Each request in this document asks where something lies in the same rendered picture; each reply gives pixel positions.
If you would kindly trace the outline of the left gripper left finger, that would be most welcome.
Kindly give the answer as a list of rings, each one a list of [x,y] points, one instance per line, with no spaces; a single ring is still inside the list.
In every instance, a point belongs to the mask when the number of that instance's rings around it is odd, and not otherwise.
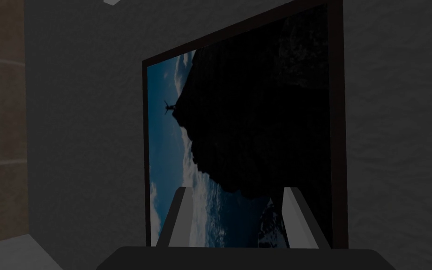
[[[179,187],[157,240],[157,247],[189,247],[193,222],[193,189]]]

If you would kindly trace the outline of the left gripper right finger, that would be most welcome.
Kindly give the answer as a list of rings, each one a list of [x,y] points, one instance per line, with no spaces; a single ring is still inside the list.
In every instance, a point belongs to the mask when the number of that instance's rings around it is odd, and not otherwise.
[[[298,188],[284,188],[282,217],[289,248],[331,248]]]

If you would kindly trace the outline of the dark framed sea cliff picture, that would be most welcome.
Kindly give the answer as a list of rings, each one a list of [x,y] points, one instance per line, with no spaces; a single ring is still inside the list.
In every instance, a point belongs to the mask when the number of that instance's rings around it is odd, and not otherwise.
[[[187,54],[171,116],[198,168],[251,199],[298,188],[323,241],[347,249],[343,44],[343,0],[293,0],[143,60],[145,180],[149,69]]]

